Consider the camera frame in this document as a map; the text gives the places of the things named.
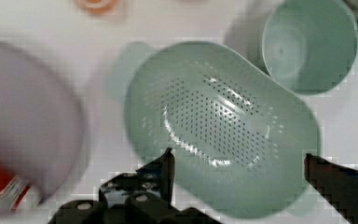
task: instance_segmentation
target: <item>colander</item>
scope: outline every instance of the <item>colander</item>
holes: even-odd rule
[[[306,154],[320,153],[307,106],[213,43],[152,54],[131,81],[124,112],[145,162],[172,147],[175,183],[231,217],[264,217],[293,203],[308,186]]]

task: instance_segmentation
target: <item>white table surface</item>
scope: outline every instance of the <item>white table surface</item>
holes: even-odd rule
[[[97,200],[96,192],[103,182],[141,165],[124,135],[122,105],[112,101],[103,88],[110,66],[126,44],[144,41],[158,48],[184,40],[224,43],[238,17],[246,19],[257,13],[257,1],[126,0],[104,17],[88,15],[73,0],[0,1],[0,39],[38,43],[64,64],[69,71],[64,78],[84,100],[91,130],[91,157],[83,161],[88,166],[79,174],[80,179],[67,183],[57,197],[37,211],[0,218],[0,223],[47,223],[61,204],[75,199]],[[269,6],[278,2],[270,1]],[[320,122],[323,156],[358,169],[358,60],[337,88],[302,98]],[[316,193],[309,189],[308,194]],[[316,198],[315,207],[304,216],[284,211],[272,217],[237,220],[216,213],[175,186],[174,205],[205,209],[223,223],[347,223],[321,196]]]

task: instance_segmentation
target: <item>red and white packaging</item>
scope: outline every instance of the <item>red and white packaging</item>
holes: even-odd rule
[[[10,210],[29,210],[40,203],[40,191],[28,181],[0,167],[0,207]]]

